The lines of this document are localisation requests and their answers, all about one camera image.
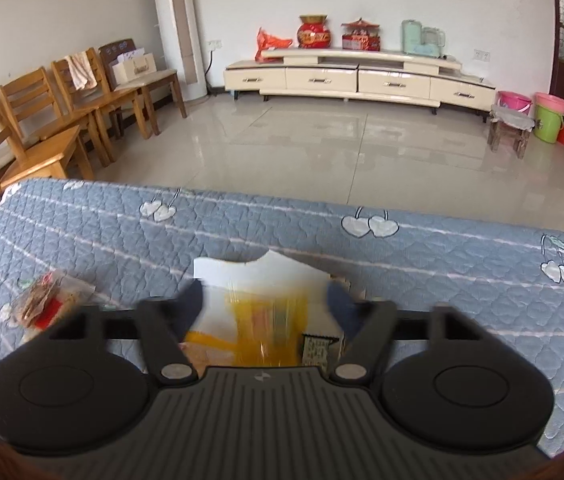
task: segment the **drawer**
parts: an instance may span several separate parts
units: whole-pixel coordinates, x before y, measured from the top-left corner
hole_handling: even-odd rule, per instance
[[[357,72],[337,68],[287,68],[286,88],[355,92],[358,90]]]
[[[224,87],[227,90],[285,89],[284,68],[251,68],[225,70]]]
[[[428,99],[431,78],[403,72],[359,70],[358,91]]]
[[[431,78],[430,95],[435,101],[484,111],[491,110],[495,101],[494,89],[435,77]]]

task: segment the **glossy floor tile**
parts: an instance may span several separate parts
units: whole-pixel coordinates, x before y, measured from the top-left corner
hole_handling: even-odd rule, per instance
[[[488,127],[462,110],[318,98],[221,95],[158,111],[115,143],[101,180],[350,203],[564,231],[564,146],[531,137],[493,153]]]

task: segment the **red plastic bag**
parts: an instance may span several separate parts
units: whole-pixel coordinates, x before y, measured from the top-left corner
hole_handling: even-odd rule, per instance
[[[275,48],[289,48],[292,44],[293,40],[283,40],[282,38],[267,34],[266,30],[260,28],[258,31],[258,53],[255,55],[255,61],[273,61],[275,58],[262,57],[262,51]]]

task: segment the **red jar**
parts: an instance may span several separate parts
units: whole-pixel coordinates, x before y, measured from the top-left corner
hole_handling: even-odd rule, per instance
[[[300,48],[329,48],[331,31],[327,28],[326,14],[300,16],[302,25],[297,29],[297,43]]]

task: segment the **green bucket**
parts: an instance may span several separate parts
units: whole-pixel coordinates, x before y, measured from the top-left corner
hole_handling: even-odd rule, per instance
[[[538,139],[555,144],[560,129],[564,126],[564,115],[536,105],[536,127],[533,133]]]

